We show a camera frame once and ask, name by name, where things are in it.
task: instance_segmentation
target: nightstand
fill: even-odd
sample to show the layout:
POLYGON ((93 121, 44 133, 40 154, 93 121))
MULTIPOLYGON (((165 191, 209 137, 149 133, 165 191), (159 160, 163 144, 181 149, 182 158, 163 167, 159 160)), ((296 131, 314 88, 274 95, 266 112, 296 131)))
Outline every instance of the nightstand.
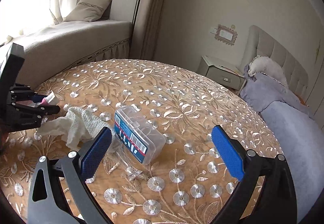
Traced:
POLYGON ((232 88, 239 95, 246 83, 243 74, 232 64, 211 56, 202 56, 197 73, 232 88))

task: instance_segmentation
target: upholstered headboard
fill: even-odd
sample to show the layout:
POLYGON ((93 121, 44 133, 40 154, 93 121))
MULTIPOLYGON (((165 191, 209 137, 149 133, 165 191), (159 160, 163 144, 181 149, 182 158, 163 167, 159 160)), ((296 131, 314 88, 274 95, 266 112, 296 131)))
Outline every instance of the upholstered headboard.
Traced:
POLYGON ((289 89, 305 99, 308 75, 300 63, 277 40, 257 26, 250 26, 247 45, 240 65, 244 72, 246 64, 257 55, 267 56, 277 62, 287 78, 289 89))

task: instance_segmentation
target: metal screw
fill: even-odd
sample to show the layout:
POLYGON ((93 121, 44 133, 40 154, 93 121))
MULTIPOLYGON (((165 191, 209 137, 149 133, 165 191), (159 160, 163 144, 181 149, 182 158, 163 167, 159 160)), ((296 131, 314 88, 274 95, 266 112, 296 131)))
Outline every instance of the metal screw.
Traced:
POLYGON ((280 161, 284 161, 285 160, 285 157, 282 154, 278 154, 278 159, 280 161))
POLYGON ((44 162, 46 160, 46 156, 41 156, 40 158, 39 158, 39 161, 42 163, 42 162, 44 162))
POLYGON ((73 157, 76 157, 76 155, 77 155, 77 152, 76 152, 76 151, 72 151, 72 152, 70 152, 67 156, 68 156, 69 158, 73 158, 73 157))
POLYGON ((247 155, 253 157, 255 156, 255 152, 253 150, 247 150, 247 155))

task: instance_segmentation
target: blue gripper pad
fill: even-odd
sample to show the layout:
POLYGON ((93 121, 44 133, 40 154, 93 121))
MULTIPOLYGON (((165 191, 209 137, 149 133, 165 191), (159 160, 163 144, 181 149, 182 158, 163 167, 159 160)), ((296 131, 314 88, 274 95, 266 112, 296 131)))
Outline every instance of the blue gripper pad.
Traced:
POLYGON ((107 149, 111 144, 111 138, 111 130, 107 127, 104 127, 101 131, 101 134, 93 140, 94 143, 81 161, 80 177, 82 180, 86 181, 86 179, 93 177, 101 160, 103 159, 107 149))
POLYGON ((212 140, 231 176, 241 181, 244 176, 243 161, 220 126, 213 128, 212 140))

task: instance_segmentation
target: pillow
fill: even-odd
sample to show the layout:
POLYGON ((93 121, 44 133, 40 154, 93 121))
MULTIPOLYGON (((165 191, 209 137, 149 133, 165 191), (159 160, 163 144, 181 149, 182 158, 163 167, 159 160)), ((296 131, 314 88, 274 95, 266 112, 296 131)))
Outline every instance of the pillow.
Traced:
POLYGON ((80 0, 64 21, 93 22, 101 18, 111 0, 80 0))
POLYGON ((284 71, 280 65, 268 57, 255 57, 249 64, 248 74, 250 77, 254 76, 257 72, 261 72, 279 83, 285 88, 288 88, 287 79, 284 75, 284 71))

